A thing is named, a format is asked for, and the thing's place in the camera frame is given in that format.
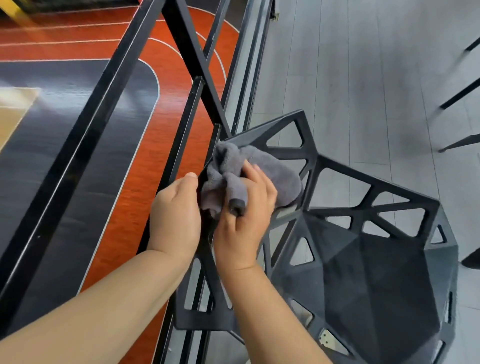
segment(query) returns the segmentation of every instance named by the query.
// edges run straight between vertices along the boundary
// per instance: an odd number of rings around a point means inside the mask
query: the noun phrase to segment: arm
[[[118,363],[190,266],[200,239],[197,186],[193,175],[161,191],[147,251],[0,341],[2,362]]]
[[[278,294],[256,255],[270,223],[276,190],[257,167],[247,162],[248,206],[235,218],[222,210],[214,249],[220,277],[232,301],[252,363],[318,363],[330,360]]]

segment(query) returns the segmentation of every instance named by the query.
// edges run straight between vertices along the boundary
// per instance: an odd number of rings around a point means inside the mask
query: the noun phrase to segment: beige court area
[[[0,87],[0,152],[38,95],[38,88]]]

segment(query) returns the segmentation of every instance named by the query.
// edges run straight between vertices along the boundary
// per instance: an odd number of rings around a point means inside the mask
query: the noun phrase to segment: railing
[[[248,1],[221,99],[217,95],[208,65],[230,0],[220,1],[203,50],[195,33],[185,0],[144,0],[141,3],[0,259],[0,335],[5,334],[34,277],[160,14],[162,13],[165,18],[193,83],[158,190],[167,187],[177,176],[200,99],[214,126],[205,162],[210,159],[218,140],[232,136],[232,130],[233,133],[236,133],[240,125],[243,130],[248,128],[272,2],[273,0],[261,0],[261,3],[260,0]],[[258,4],[260,6],[255,28],[251,34],[252,42],[246,43],[245,37],[251,24],[252,10]],[[234,88],[232,85],[234,81],[238,80],[236,74],[239,60],[245,55],[248,55],[248,58],[246,67],[242,70],[240,94],[238,99],[231,100],[229,103],[236,110],[235,118],[230,122],[233,125],[231,129],[224,109],[229,101],[231,90]],[[138,252],[146,248],[149,239],[148,227],[149,222],[146,224]],[[198,308],[203,288],[204,277],[200,276],[195,293],[194,309]],[[174,299],[170,299],[154,363],[165,361],[173,327],[173,311]],[[181,363],[186,363],[191,355],[192,338],[193,333],[187,332]],[[200,346],[196,353],[197,363],[204,361],[208,341],[209,333],[202,333]]]

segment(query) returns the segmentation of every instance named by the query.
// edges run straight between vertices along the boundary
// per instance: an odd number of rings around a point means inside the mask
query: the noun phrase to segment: forearm
[[[0,342],[6,363],[118,363],[185,275],[189,262],[147,251]]]
[[[221,278],[253,364],[330,363],[259,266]]]

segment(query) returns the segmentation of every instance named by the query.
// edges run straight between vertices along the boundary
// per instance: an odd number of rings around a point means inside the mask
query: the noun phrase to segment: gray cloth
[[[278,191],[276,207],[288,207],[301,197],[300,176],[274,156],[254,146],[239,149],[232,143],[218,143],[207,167],[208,180],[202,187],[200,201],[201,209],[210,210],[213,218],[219,218],[226,193],[230,213],[237,217],[245,213],[248,194],[240,179],[245,160],[258,165],[274,184]]]

